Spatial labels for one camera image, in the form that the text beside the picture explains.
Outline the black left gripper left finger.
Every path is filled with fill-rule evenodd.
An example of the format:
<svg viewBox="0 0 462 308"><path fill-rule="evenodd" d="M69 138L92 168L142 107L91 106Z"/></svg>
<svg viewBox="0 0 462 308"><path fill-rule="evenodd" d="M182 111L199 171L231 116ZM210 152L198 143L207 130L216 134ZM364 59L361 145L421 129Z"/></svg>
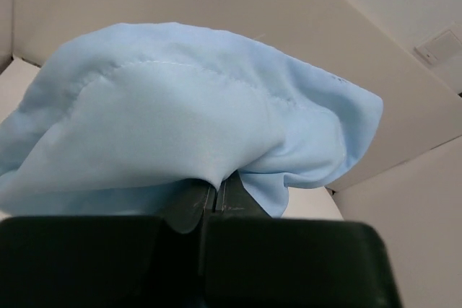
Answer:
<svg viewBox="0 0 462 308"><path fill-rule="evenodd" d="M217 190L207 184L192 185L166 208L166 223L177 233L191 233L203 217L213 212Z"/></svg>

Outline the light blue pillowcase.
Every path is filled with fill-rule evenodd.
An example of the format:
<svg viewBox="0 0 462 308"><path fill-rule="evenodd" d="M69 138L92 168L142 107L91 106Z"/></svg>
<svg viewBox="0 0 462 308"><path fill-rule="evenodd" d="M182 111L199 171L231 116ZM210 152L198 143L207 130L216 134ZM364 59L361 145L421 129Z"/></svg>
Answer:
<svg viewBox="0 0 462 308"><path fill-rule="evenodd" d="M273 217L365 155L382 99L255 40L117 24L63 44L1 123L1 216L153 214L237 172Z"/></svg>

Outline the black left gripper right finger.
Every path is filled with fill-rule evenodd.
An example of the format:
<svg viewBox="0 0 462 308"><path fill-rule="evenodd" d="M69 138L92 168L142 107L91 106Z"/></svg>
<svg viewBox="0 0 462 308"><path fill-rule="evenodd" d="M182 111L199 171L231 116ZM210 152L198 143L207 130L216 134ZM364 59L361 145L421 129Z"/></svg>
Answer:
<svg viewBox="0 0 462 308"><path fill-rule="evenodd" d="M225 216L269 218L245 189L238 173L232 173L217 191L215 212Z"/></svg>

